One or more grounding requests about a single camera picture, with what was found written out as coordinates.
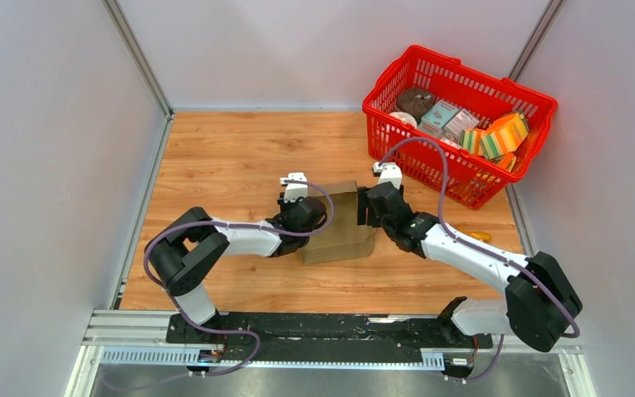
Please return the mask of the brown cardboard paper box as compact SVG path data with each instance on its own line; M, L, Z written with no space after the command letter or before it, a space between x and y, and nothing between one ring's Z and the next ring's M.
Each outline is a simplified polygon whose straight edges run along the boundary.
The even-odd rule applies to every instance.
M310 237L308 244L297 251L305 265L354 260L367 257L375 247L375 229L357 224L357 183L347 180L325 184L335 214L329 227Z

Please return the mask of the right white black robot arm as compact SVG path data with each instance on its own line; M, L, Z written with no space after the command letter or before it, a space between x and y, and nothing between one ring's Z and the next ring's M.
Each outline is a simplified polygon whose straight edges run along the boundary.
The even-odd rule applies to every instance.
M575 319L583 305L554 256L525 256L480 242L435 215L414 212L390 182L359 187L357 198L358 224L380 227L400 250L451 265L500 293L499 299L453 299L438 324L447 345L479 334L513 334L549 352L561 338L579 337Z

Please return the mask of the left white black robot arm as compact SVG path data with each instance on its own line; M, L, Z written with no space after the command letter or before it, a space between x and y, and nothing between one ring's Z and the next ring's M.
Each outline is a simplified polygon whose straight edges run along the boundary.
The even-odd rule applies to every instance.
M228 222L193 207L145 248L148 276L186 316L188 332L208 343L219 333L217 310L203 284L224 256L281 257L306 246L327 227L330 210L317 198L301 198L260 222Z

